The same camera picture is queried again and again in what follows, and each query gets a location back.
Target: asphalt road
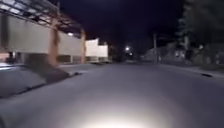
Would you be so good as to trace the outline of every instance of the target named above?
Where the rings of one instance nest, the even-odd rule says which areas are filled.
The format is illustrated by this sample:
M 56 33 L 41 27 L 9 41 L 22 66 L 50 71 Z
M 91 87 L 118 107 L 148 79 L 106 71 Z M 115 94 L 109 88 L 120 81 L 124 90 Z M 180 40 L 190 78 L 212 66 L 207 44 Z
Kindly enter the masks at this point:
M 1 100 L 0 118 L 7 128 L 223 128 L 223 99 L 220 79 L 107 65 Z

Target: sidewalk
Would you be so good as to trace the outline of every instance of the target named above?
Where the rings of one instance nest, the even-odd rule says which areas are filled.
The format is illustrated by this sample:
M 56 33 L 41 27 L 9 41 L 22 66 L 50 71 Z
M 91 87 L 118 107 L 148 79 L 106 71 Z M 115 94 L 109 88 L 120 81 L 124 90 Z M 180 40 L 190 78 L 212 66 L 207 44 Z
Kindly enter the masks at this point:
M 186 65 L 173 65 L 173 64 L 166 64 L 166 63 L 161 63 L 161 66 L 164 67 L 169 67 L 169 68 L 175 68 L 178 70 L 184 70 L 192 73 L 198 73 L 201 75 L 209 76 L 209 77 L 216 77 L 216 78 L 222 78 L 224 79 L 224 73 L 219 72 L 219 71 L 214 71 L 214 70 L 206 70 L 203 69 L 202 67 L 197 67 L 197 66 L 186 66 Z

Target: wall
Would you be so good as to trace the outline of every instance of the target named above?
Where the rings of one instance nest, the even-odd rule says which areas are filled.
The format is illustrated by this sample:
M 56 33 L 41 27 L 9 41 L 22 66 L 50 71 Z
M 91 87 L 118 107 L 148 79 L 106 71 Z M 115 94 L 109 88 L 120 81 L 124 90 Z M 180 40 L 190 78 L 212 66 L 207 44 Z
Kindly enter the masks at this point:
M 50 28 L 8 16 L 8 51 L 48 53 Z M 60 55 L 81 56 L 81 40 L 60 32 Z
M 86 41 L 87 57 L 108 57 L 108 46 L 98 45 L 99 39 Z

